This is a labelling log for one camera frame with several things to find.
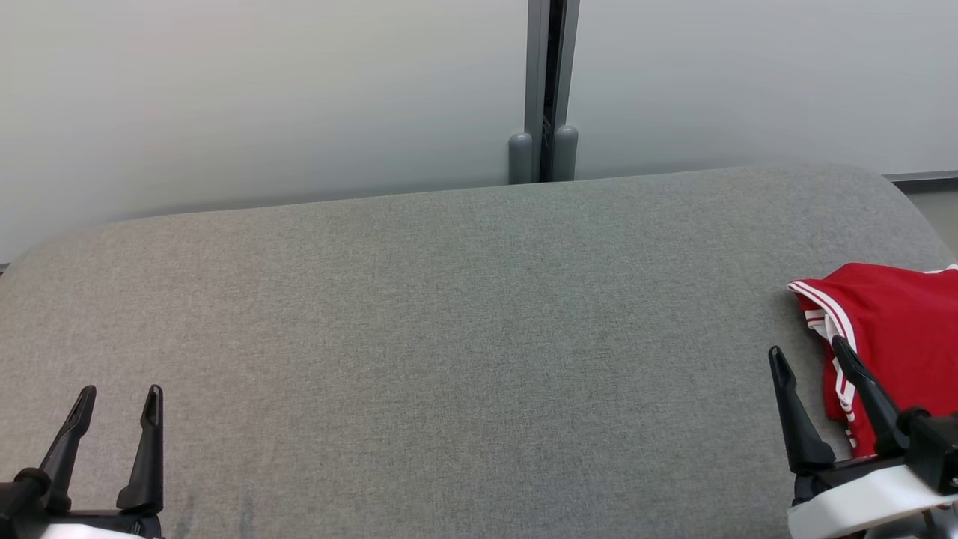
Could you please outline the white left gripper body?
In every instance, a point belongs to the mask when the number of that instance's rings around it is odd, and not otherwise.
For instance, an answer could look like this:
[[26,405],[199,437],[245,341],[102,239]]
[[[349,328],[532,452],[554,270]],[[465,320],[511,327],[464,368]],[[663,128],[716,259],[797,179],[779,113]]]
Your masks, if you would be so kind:
[[156,513],[71,511],[51,514],[31,538],[163,538]]

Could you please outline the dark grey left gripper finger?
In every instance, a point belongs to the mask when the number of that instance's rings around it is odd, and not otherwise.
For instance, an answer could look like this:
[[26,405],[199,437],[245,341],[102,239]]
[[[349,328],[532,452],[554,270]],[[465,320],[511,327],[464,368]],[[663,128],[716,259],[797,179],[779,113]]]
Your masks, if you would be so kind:
[[89,429],[96,396],[96,386],[85,386],[81,390],[41,461],[41,470],[50,478],[50,487],[43,496],[43,504],[48,512],[64,514],[71,508],[68,490],[74,472],[76,452],[82,437]]
[[141,436],[129,483],[120,489],[117,508],[127,513],[159,513],[164,505],[163,389],[152,385],[141,410]]

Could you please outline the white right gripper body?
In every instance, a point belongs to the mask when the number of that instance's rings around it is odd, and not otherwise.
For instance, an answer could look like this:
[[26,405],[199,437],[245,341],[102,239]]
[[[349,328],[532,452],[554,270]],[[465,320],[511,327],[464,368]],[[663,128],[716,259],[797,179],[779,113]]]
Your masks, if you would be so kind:
[[793,538],[954,538],[956,477],[908,458],[835,461],[794,474]]

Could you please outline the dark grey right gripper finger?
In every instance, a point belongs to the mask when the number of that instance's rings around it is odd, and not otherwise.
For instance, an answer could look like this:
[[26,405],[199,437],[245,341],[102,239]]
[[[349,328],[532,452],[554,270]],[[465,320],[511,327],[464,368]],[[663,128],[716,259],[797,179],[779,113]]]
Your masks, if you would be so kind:
[[856,395],[864,406],[865,414],[873,430],[873,450],[877,457],[903,456],[909,447],[908,437],[897,427],[899,407],[890,399],[877,378],[853,350],[847,338],[836,335],[832,338],[838,364],[846,379],[852,383]]
[[835,452],[819,436],[797,393],[797,379],[779,346],[769,348],[769,367],[788,468],[794,474],[811,474],[831,468]]

